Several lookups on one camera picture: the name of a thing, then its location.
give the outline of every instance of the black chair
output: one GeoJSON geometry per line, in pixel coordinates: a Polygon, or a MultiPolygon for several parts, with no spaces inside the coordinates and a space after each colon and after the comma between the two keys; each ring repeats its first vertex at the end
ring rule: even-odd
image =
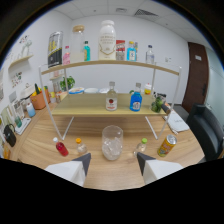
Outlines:
{"type": "Polygon", "coordinates": [[[215,115],[205,105],[194,104],[187,124],[201,145],[205,160],[218,159],[223,151],[224,134],[215,115]]]}

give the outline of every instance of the ceiling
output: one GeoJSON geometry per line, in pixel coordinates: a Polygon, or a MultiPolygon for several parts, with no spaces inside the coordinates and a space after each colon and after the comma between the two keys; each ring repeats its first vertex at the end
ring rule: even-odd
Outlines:
{"type": "Polygon", "coordinates": [[[176,11],[152,0],[73,0],[54,10],[72,20],[95,15],[124,15],[146,19],[166,27],[188,42],[202,44],[212,50],[208,41],[191,22],[176,11]]]}

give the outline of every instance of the dark door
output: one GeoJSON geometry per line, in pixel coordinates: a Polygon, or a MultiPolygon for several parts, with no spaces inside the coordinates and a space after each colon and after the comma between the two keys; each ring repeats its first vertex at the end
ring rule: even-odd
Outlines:
{"type": "Polygon", "coordinates": [[[189,113],[194,103],[204,104],[208,87],[208,58],[205,47],[188,43],[189,75],[182,107],[189,113]]]}

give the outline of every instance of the red bottle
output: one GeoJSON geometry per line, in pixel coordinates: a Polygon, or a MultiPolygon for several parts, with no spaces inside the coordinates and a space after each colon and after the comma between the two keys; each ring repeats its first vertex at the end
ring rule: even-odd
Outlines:
{"type": "Polygon", "coordinates": [[[54,138],[53,141],[56,143],[56,149],[63,155],[63,156],[67,156],[68,155],[68,150],[66,149],[66,147],[64,146],[64,144],[62,142],[58,141],[58,138],[54,138]]]}

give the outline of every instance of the wooden shelf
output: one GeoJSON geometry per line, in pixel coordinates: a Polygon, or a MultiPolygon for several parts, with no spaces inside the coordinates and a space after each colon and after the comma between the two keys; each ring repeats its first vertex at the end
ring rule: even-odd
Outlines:
{"type": "Polygon", "coordinates": [[[163,110],[155,113],[150,109],[152,97],[142,95],[142,105],[138,112],[129,109],[131,94],[119,93],[117,110],[106,110],[106,94],[69,94],[52,111],[52,115],[74,117],[135,117],[165,116],[163,110]]]}
{"type": "Polygon", "coordinates": [[[28,59],[31,58],[31,57],[33,57],[33,55],[29,55],[29,56],[20,58],[20,59],[18,59],[18,60],[16,60],[16,61],[13,61],[13,62],[9,65],[9,68],[12,67],[12,66],[14,66],[14,65],[16,65],[16,64],[18,64],[18,63],[20,63],[21,61],[26,61],[26,60],[28,60],[28,59]]]}
{"type": "Polygon", "coordinates": [[[140,67],[146,67],[146,68],[153,68],[153,69],[158,69],[161,71],[165,71],[168,73],[172,73],[174,75],[179,75],[179,72],[163,68],[161,66],[157,65],[151,65],[151,64],[146,64],[146,63],[141,63],[141,62],[133,62],[133,61],[116,61],[116,60],[99,60],[99,61],[85,61],[85,62],[78,62],[78,63],[72,63],[68,65],[57,65],[49,68],[46,71],[41,72],[42,75],[61,70],[61,69],[66,69],[66,68],[73,68],[73,67],[78,67],[78,66],[86,66],[86,65],[101,65],[101,64],[109,64],[109,65],[134,65],[134,66],[140,66],[140,67]]]}

